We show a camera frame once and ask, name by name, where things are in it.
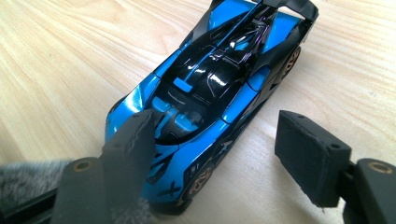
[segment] wooden surface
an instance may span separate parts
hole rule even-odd
[[[108,109],[173,52],[209,0],[2,0],[0,164],[98,156]],[[165,223],[341,223],[274,155],[279,109],[396,163],[396,4],[313,1],[299,61],[190,208]]]

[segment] rear wing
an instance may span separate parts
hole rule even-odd
[[[315,21],[319,15],[318,8],[309,0],[253,0],[269,7],[287,7],[309,21]]]

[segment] toy car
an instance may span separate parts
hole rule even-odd
[[[213,0],[179,49],[110,109],[106,140],[153,111],[158,153],[143,197],[154,208],[186,208],[294,66],[317,16],[308,0]]]

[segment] car wheel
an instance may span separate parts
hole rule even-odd
[[[285,67],[283,68],[282,79],[285,78],[291,71],[291,68],[296,64],[298,57],[300,56],[301,47],[298,47],[286,60]]]
[[[195,178],[190,182],[189,187],[185,192],[185,199],[192,199],[206,184],[210,176],[212,176],[215,166],[212,161],[208,162],[204,168],[195,176]]]

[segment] wheel rim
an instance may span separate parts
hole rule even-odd
[[[209,177],[212,175],[212,168],[207,167],[192,183],[192,186],[190,187],[189,194],[193,195],[197,193],[206,183],[206,181],[209,179]]]
[[[294,64],[297,62],[298,56],[300,55],[300,51],[299,50],[295,50],[293,52],[293,54],[291,54],[288,63],[286,64],[285,67],[285,72],[283,73],[283,77],[285,77],[289,71],[291,70],[291,68],[294,66]]]

